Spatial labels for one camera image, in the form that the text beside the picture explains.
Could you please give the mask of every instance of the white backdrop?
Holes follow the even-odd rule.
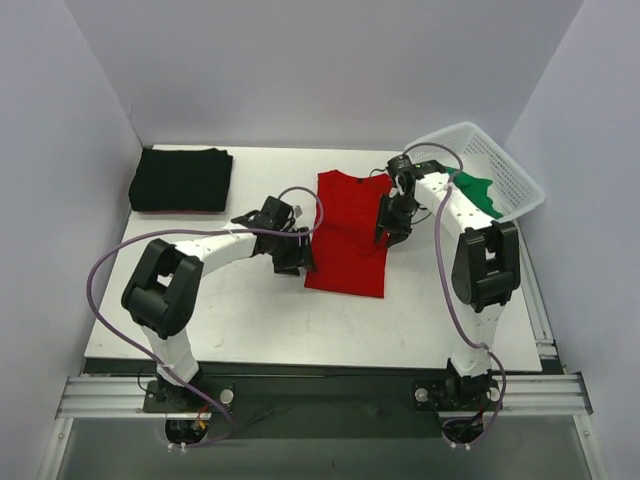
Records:
[[[144,144],[503,143],[582,0],[67,0]]]
[[[612,479],[640,478],[640,4],[587,0],[507,150],[547,191],[522,222],[544,303],[582,370]]]
[[[84,278],[121,234],[140,146],[62,0],[3,7],[0,477],[13,480],[36,478],[79,372]]]

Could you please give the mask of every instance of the red shirt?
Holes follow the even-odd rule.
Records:
[[[380,197],[391,190],[387,175],[356,178],[338,170],[318,175],[324,221],[313,233],[318,271],[304,286],[328,292],[384,297],[387,236],[374,243]]]

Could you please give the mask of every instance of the table surface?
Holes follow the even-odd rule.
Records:
[[[338,169],[364,177],[373,168],[382,168],[397,153],[224,148],[234,156],[225,213],[133,212],[124,238],[169,228],[214,230],[230,218],[260,208],[268,195],[277,195],[289,186],[315,190],[319,172]],[[285,200],[303,208],[298,225],[312,224],[315,208],[308,194],[292,192]],[[211,273],[202,280],[188,326],[195,357],[222,362],[444,368],[455,342],[460,340],[438,279],[433,227],[432,217],[416,225],[407,241],[389,251],[384,299],[305,289],[303,277],[274,275],[268,256],[238,261]],[[176,241],[189,236],[162,238]],[[444,230],[442,238],[450,270],[455,241]],[[118,254],[101,305],[101,312],[116,328],[143,345],[148,345],[146,337],[120,306],[120,297],[146,243],[134,244]],[[470,313],[462,307],[458,312]],[[514,292],[500,318],[494,351],[507,370],[541,370],[522,289]],[[85,356],[146,358],[99,322]]]

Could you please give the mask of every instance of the white plastic basket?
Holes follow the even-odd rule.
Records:
[[[461,156],[465,172],[493,180],[489,197],[494,208],[504,215],[501,220],[516,219],[544,201],[540,186],[489,135],[471,122],[433,132],[411,142],[407,148],[419,142],[436,142],[451,148]],[[458,167],[449,153],[435,147],[417,147],[409,152],[409,157],[413,163],[438,160],[445,166]]]

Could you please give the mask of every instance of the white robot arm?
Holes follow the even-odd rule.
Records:
[[[186,326],[202,277],[259,254],[271,255],[275,273],[300,275],[299,267],[315,270],[308,229],[292,228],[294,223],[294,208],[268,197],[260,211],[233,219],[220,235],[175,244],[158,239],[147,245],[125,288],[122,306],[141,326],[153,353],[162,360],[157,372],[164,381],[179,385],[162,366],[171,367],[185,382],[191,382],[199,372]]]
[[[443,288],[455,292],[451,309],[472,314],[458,320],[452,313],[460,339],[447,365],[453,388],[444,393],[447,398],[442,403],[473,404],[495,387],[488,352],[504,306],[520,286],[518,230],[512,222],[499,223],[476,208],[449,184],[446,169],[435,160],[414,165],[402,154],[392,158],[386,169],[397,193],[380,201],[376,238],[388,233],[389,246],[411,234],[418,206],[437,212],[451,188],[440,225],[457,239],[457,249],[450,278],[442,276],[441,269],[441,280]]]

